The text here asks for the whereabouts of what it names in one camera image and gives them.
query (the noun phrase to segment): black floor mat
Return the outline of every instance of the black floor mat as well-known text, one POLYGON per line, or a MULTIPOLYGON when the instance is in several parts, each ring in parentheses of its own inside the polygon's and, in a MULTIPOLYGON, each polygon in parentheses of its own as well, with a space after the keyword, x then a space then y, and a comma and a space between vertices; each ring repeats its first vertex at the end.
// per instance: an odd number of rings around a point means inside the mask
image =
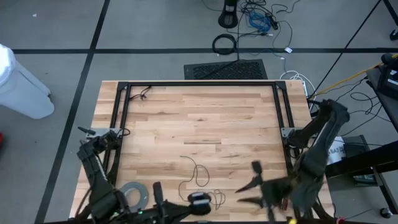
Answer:
POLYGON ((261 59, 184 65, 186 80, 266 80, 261 59))

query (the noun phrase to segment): yellow cable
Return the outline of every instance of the yellow cable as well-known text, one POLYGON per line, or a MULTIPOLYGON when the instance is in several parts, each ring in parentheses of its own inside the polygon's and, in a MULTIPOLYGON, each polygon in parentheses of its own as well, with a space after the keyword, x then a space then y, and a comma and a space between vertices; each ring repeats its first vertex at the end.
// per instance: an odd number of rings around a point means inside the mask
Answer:
POLYGON ((357 74, 355 74, 355 75, 353 75, 353 76, 351 76, 351 77, 349 77, 349 78, 346 78, 346 79, 344 79, 344 80, 342 80, 342 81, 339 81, 338 83, 335 83, 334 85, 331 85, 331 86, 329 86, 328 88, 319 91, 319 92, 318 92, 317 94, 315 94, 314 96, 321 95, 322 93, 324 93, 324 92, 326 92, 326 91, 328 91, 328 90, 330 90, 330 89, 332 89, 332 88, 334 88, 334 87, 336 87, 336 86, 338 86, 338 85, 340 85, 340 84, 342 84, 342 83, 344 83, 344 82, 350 81, 350 80, 352 80, 353 78, 358 77, 358 76, 364 74, 365 72, 367 72, 368 70, 373 69, 373 68, 375 68, 375 67, 377 67, 377 66, 379 66, 379 65, 381 65, 381 64, 382 64, 382 63, 378 63, 377 65, 375 65, 375 66, 373 66, 373 67, 370 67, 370 68, 368 68, 368 69, 366 69, 366 70, 360 71, 360 72, 358 72, 357 74))

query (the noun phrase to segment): black floor stripe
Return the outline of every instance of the black floor stripe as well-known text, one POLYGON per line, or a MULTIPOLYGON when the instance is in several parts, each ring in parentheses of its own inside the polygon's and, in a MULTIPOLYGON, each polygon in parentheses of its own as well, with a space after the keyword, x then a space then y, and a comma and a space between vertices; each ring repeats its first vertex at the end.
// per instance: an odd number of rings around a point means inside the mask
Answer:
MULTIPOLYGON (((292 48, 294 53, 314 54, 371 54, 371 53, 397 53, 398 48, 292 48)), ((15 54, 88 54, 90 49, 13 49, 15 54)), ((241 48, 239 53, 286 53, 284 49, 241 48)), ((211 48, 192 49, 94 49, 94 54, 211 54, 211 48)))
POLYGON ((88 72, 90 70, 91 62, 94 57, 94 49, 96 44, 98 43, 98 38, 101 33, 101 29, 104 23, 105 15, 108 10, 110 0, 105 0, 103 8, 101 10, 101 14, 98 19, 97 26, 95 28, 95 33, 93 40, 91 41, 90 51, 88 52, 85 64, 83 66, 83 70, 81 71, 79 83, 76 88, 75 96, 73 97, 72 105, 69 110, 67 122, 65 124, 65 128, 63 129, 62 137, 60 144, 58 146, 57 153, 55 155, 55 160, 51 168, 50 176, 47 181, 47 185, 45 186, 44 194, 42 197, 42 201, 39 206, 39 210, 37 212, 35 223, 43 223, 45 220, 45 216, 50 206, 52 194, 55 188, 55 184, 57 183, 58 175, 60 172, 63 156, 65 155, 65 151, 67 149, 68 140, 70 137, 70 133, 72 131, 73 123, 75 121, 77 109, 79 107, 81 94, 83 93, 83 89, 86 84, 88 72))
MULTIPOLYGON (((358 32, 361 30, 362 26, 365 25, 365 22, 369 19, 369 17, 371 17, 371 14, 373 13, 373 11, 377 8, 377 6, 380 4, 381 0, 378 0, 377 3, 374 5, 374 7, 372 8, 372 10, 369 12, 368 16, 366 16, 365 20, 362 22, 362 24, 359 26, 358 30, 356 30, 355 34, 352 36, 352 38, 348 41, 347 45, 346 45, 346 49, 349 46, 349 44, 354 40, 356 34, 358 34, 358 32)), ((340 55, 337 57, 336 61, 333 63, 333 65, 330 67, 329 71, 326 73, 326 75, 322 78, 321 82, 318 84, 318 86, 316 87, 316 89, 314 90, 314 92, 311 94, 310 97, 311 98, 319 89, 319 87, 322 85, 323 81, 326 80, 326 78, 328 77, 328 75, 330 74, 330 72, 333 70, 333 68, 335 67, 335 65, 337 64, 337 62, 339 61, 339 59, 341 58, 341 56, 343 55, 343 53, 340 53, 340 55)))
POLYGON ((13 49, 14 54, 88 54, 89 49, 13 49))
MULTIPOLYGON (((398 48, 292 48, 292 53, 396 53, 398 48)), ((239 53, 286 53, 284 49, 241 48, 239 53)), ((213 49, 96 49, 95 54, 202 54, 213 49)))

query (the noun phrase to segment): blue cable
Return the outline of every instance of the blue cable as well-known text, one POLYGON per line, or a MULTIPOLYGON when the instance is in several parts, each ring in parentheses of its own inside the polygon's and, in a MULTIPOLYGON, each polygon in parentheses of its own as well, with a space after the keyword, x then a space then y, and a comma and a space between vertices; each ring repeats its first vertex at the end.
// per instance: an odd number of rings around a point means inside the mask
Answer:
POLYGON ((247 16, 250 26, 256 28, 258 31, 266 33, 271 29, 271 21, 268 17, 257 12, 251 12, 247 16))

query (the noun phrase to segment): white label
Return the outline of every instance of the white label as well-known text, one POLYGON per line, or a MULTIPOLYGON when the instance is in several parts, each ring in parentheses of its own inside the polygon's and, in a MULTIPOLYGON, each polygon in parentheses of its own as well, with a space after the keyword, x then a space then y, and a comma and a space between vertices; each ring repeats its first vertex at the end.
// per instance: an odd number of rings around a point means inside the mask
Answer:
POLYGON ((285 51, 286 51, 287 53, 289 53, 289 54, 290 54, 290 53, 292 53, 292 51, 293 51, 293 50, 292 50, 292 49, 290 49, 290 48, 288 48, 288 47, 286 47, 286 48, 285 48, 285 51))
POLYGON ((398 82, 396 82, 396 81, 394 81, 394 80, 387 79, 387 81, 388 81, 389 83, 392 83, 392 84, 398 85, 398 82))
POLYGON ((346 156, 346 151, 344 150, 343 138, 337 136, 333 141, 333 144, 330 146, 328 151, 328 165, 338 162, 342 157, 346 156))
POLYGON ((198 193, 193 193, 192 194, 193 197, 202 196, 202 195, 203 195, 203 192, 198 192, 198 193))

